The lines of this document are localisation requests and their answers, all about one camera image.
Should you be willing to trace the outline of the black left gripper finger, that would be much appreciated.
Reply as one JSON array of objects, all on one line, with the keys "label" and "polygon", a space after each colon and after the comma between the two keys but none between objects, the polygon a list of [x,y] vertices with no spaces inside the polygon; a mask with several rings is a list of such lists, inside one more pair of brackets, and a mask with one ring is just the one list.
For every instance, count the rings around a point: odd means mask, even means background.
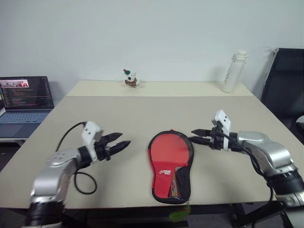
[{"label": "black left gripper finger", "polygon": [[114,154],[117,154],[117,153],[123,151],[130,143],[131,143],[131,141],[121,141],[121,142],[119,142],[118,144],[110,147],[109,154],[114,155]]},{"label": "black left gripper finger", "polygon": [[104,140],[107,143],[111,143],[111,142],[117,140],[122,135],[123,135],[122,133],[111,133],[111,134],[105,135]]}]

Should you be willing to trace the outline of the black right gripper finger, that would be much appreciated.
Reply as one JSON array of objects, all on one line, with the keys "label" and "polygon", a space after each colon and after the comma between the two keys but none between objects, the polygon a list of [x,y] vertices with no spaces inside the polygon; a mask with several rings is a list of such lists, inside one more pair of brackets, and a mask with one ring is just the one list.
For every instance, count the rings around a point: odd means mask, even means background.
[{"label": "black right gripper finger", "polygon": [[210,130],[206,130],[206,129],[195,129],[192,130],[191,133],[199,137],[210,137]]},{"label": "black right gripper finger", "polygon": [[192,143],[196,143],[196,144],[200,144],[200,145],[206,145],[206,146],[210,145],[210,139],[208,139],[208,138],[203,138],[203,137],[199,137],[199,136],[192,136],[192,137],[189,137],[189,140]]}]

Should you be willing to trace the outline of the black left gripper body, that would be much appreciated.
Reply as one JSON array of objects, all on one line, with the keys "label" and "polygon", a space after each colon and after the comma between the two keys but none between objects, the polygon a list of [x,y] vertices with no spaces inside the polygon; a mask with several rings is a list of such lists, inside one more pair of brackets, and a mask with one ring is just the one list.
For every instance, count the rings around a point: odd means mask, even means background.
[{"label": "black left gripper body", "polygon": [[112,134],[108,134],[102,136],[99,141],[95,142],[95,152],[99,161],[102,161],[104,159],[109,161],[111,159],[111,155],[109,152],[110,147],[107,146],[108,143],[113,141],[111,138]]}]

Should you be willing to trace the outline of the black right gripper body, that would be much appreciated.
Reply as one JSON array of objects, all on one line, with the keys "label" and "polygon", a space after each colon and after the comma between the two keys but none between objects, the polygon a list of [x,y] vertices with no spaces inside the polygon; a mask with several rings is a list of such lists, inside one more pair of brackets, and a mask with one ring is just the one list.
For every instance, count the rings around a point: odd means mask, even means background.
[{"label": "black right gripper body", "polygon": [[224,148],[224,132],[223,124],[220,121],[215,122],[215,126],[211,130],[207,130],[207,136],[211,137],[209,147],[214,150],[221,150]]}]

